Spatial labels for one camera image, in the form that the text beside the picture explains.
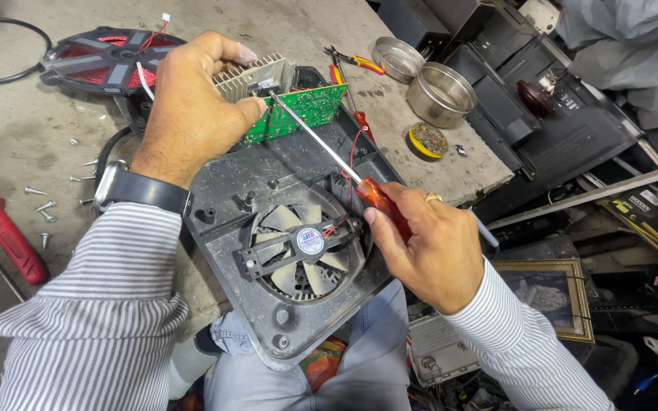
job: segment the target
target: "steel pot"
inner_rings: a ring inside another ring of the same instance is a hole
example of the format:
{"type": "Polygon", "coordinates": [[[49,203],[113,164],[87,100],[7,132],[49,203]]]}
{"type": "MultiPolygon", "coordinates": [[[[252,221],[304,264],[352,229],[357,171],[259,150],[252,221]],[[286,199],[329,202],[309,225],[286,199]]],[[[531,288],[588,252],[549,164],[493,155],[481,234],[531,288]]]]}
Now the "steel pot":
{"type": "Polygon", "coordinates": [[[476,92],[459,73],[439,63],[425,63],[410,83],[405,99],[415,114],[436,127],[453,127],[476,107],[476,92]]]}
{"type": "Polygon", "coordinates": [[[410,84],[425,63],[420,53],[395,37],[380,37],[372,49],[372,59],[395,80],[410,84]]]}

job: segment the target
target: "red wire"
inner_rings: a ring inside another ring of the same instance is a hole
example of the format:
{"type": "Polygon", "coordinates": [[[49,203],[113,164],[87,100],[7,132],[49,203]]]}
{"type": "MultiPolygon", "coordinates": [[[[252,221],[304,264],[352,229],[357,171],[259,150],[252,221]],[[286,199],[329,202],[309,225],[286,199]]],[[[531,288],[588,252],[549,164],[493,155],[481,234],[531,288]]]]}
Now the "red wire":
{"type": "MultiPolygon", "coordinates": [[[[350,167],[354,168],[354,160],[355,160],[355,146],[357,145],[357,139],[360,137],[360,133],[364,131],[364,127],[360,129],[360,131],[357,132],[357,135],[355,136],[355,141],[352,143],[352,150],[350,150],[350,167]]],[[[352,195],[354,194],[354,190],[352,189],[352,178],[349,177],[347,174],[344,173],[344,170],[342,170],[342,176],[346,178],[347,180],[350,181],[350,207],[349,210],[347,211],[347,215],[344,216],[344,219],[339,222],[337,225],[333,225],[329,227],[328,229],[324,230],[324,233],[322,233],[322,238],[327,238],[335,228],[339,227],[340,225],[344,224],[344,222],[350,218],[350,213],[352,213],[352,195]]]]}
{"type": "Polygon", "coordinates": [[[161,28],[159,29],[158,32],[151,32],[151,36],[149,36],[149,38],[141,45],[141,47],[139,47],[139,50],[136,53],[141,53],[144,50],[146,50],[147,48],[149,48],[149,46],[151,45],[151,40],[153,40],[153,38],[161,32],[164,32],[163,33],[164,34],[164,40],[166,40],[167,39],[167,23],[169,23],[169,22],[165,20],[164,24],[161,25],[161,28]]]}

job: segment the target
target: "circuit board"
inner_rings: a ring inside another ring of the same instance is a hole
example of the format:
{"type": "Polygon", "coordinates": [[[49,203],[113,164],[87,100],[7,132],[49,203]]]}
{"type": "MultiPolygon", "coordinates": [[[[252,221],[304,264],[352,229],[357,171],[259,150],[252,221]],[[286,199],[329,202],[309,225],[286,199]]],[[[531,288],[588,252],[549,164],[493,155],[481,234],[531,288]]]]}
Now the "circuit board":
{"type": "MultiPolygon", "coordinates": [[[[281,94],[279,97],[302,117],[307,126],[315,127],[331,123],[336,110],[342,104],[347,84],[320,87],[281,94]]],[[[298,130],[298,124],[270,97],[265,97],[267,109],[258,122],[245,134],[245,146],[259,143],[298,130]]]]}

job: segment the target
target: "fan label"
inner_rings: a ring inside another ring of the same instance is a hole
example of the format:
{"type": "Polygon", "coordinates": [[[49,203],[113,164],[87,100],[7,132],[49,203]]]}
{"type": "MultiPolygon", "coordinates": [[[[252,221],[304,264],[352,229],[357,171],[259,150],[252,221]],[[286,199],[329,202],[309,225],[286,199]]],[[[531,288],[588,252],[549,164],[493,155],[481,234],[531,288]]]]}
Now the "fan label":
{"type": "Polygon", "coordinates": [[[316,254],[324,248],[324,238],[314,228],[304,228],[298,232],[296,237],[298,248],[306,254],[316,254]]]}

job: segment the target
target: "hand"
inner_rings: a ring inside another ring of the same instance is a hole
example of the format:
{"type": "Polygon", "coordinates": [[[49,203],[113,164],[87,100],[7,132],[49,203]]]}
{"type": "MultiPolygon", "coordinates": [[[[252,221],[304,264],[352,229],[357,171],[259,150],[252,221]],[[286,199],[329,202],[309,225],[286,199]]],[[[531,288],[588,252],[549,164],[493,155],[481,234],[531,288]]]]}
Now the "hand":
{"type": "Polygon", "coordinates": [[[131,171],[188,188],[197,171],[227,153],[265,111],[258,97],[226,102],[212,76],[232,62],[257,60],[244,45],[213,31],[170,51],[159,62],[153,108],[131,171]]]}
{"type": "Polygon", "coordinates": [[[421,189],[398,183],[380,185],[408,220],[407,246],[381,211],[367,208],[375,244],[390,274],[441,314],[455,314],[476,295],[484,276],[476,217],[438,200],[425,201],[421,189]]]}

